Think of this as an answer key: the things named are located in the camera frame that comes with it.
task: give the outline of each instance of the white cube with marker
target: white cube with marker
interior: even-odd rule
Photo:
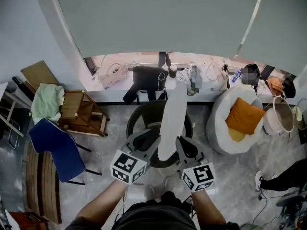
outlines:
[[[111,175],[124,183],[133,184],[145,174],[147,162],[117,150],[110,164]]]
[[[191,192],[209,189],[215,181],[215,171],[212,163],[186,168],[182,172],[181,179]]]

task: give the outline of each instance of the forearm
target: forearm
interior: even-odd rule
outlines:
[[[212,203],[205,190],[192,193],[192,199],[201,229],[205,229],[206,225],[226,224],[225,218]]]
[[[85,218],[102,227],[120,199],[124,196],[127,188],[127,184],[119,180],[113,181],[105,191],[84,206],[76,218]]]

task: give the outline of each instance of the chair leg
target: chair leg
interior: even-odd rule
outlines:
[[[81,148],[81,149],[83,149],[83,150],[86,150],[86,151],[88,151],[88,152],[91,152],[91,151],[92,151],[92,150],[89,150],[88,148],[85,148],[84,146],[79,145],[78,143],[76,143],[76,145],[77,145],[77,147],[79,147],[79,148]]]
[[[96,175],[102,175],[100,172],[96,172],[96,171],[91,171],[88,169],[85,169],[86,172],[92,173],[92,174],[96,174]]]
[[[82,182],[67,181],[67,183],[76,184],[76,185],[85,185],[85,183],[82,183]]]

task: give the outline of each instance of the blue water bottle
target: blue water bottle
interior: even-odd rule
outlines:
[[[241,70],[238,70],[232,77],[231,81],[235,82],[237,80],[238,77],[241,76]]]

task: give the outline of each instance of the black pants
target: black pants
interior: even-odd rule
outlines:
[[[263,180],[260,188],[274,191],[285,191],[291,187],[300,187],[307,183],[307,159],[295,162],[289,169],[272,180]]]
[[[126,212],[136,210],[145,206],[152,206],[152,205],[167,205],[177,207],[179,209],[184,210],[188,214],[191,213],[191,205],[186,202],[181,202],[178,198],[175,197],[173,192],[165,192],[161,196],[161,202],[157,203],[154,199],[149,200],[145,203],[137,203],[132,205]]]

